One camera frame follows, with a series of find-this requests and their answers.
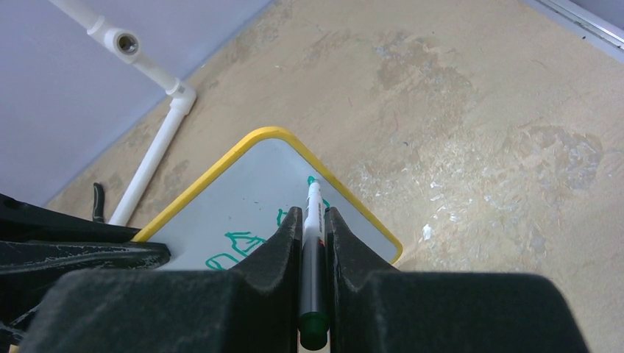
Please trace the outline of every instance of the marker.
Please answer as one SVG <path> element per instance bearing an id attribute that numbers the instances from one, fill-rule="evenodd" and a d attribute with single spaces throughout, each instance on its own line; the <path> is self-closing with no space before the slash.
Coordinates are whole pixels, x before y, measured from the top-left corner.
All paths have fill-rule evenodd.
<path id="1" fill-rule="evenodd" d="M 314 180 L 308 189 L 308 207 L 303 222 L 299 333 L 301 345 L 317 351 L 327 345 L 329 316 L 325 307 L 325 207 L 321 185 Z"/>

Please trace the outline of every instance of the white pipe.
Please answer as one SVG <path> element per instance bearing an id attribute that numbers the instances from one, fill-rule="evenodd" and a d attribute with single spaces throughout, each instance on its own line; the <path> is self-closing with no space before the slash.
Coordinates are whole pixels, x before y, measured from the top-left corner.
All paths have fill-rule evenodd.
<path id="1" fill-rule="evenodd" d="M 127 64 L 134 65 L 140 72 L 161 86 L 172 97 L 170 110 L 160 126 L 152 145 L 147 150 L 135 176 L 109 223 L 124 226 L 134 212 L 149 180 L 160 164 L 182 119 L 191 111 L 195 102 L 195 90 L 186 82 L 171 75 L 154 63 L 142 51 L 138 36 L 128 30 L 112 25 L 104 16 L 97 15 L 79 0 L 49 0 L 64 13 L 87 29 L 87 34 Z"/>

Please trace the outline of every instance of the small whiteboard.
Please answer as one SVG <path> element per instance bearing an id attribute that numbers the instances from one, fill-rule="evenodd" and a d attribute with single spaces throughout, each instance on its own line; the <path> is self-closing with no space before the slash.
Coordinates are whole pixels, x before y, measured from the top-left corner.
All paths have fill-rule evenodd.
<path id="1" fill-rule="evenodd" d="M 314 179 L 353 234 L 384 260 L 399 258 L 403 247 L 390 231 L 279 127 L 249 133 L 133 240 L 166 244 L 171 260 L 162 269 L 228 269 L 271 237 L 290 207 L 305 209 Z"/>

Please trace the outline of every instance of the floor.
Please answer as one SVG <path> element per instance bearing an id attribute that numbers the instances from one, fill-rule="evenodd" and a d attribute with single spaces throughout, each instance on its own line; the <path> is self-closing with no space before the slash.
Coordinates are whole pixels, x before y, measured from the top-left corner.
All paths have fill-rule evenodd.
<path id="1" fill-rule="evenodd" d="M 403 242 L 398 268 L 541 274 L 591 349 L 617 352 L 623 76 L 521 1 L 282 0 L 191 77 L 198 102 L 131 225 L 283 126 Z M 167 104 L 49 207 L 89 218 L 99 181 L 110 216 Z"/>

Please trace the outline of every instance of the yellow frame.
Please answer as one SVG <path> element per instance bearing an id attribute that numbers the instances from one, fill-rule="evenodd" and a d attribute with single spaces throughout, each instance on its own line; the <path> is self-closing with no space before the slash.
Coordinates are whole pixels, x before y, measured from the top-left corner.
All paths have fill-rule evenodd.
<path id="1" fill-rule="evenodd" d="M 291 145 L 303 159 L 305 159 L 316 171 L 319 172 L 347 201 L 355 207 L 356 210 L 367 219 L 381 234 L 383 234 L 397 248 L 397 254 L 392 259 L 392 263 L 397 261 L 403 253 L 403 245 L 395 236 L 356 198 L 336 177 L 316 158 L 316 156 L 307 149 L 301 141 L 299 141 L 292 132 L 277 126 L 267 126 L 256 129 L 234 147 L 231 148 L 221 159 L 219 159 L 212 167 L 210 167 L 198 180 L 189 186 L 180 196 L 178 196 L 165 210 L 156 216 L 147 226 L 145 226 L 132 241 L 147 241 L 169 222 L 182 208 L 195 199 L 205 188 L 216 180 L 226 169 L 238 160 L 243 154 L 249 151 L 256 143 L 269 138 L 278 138 Z"/>

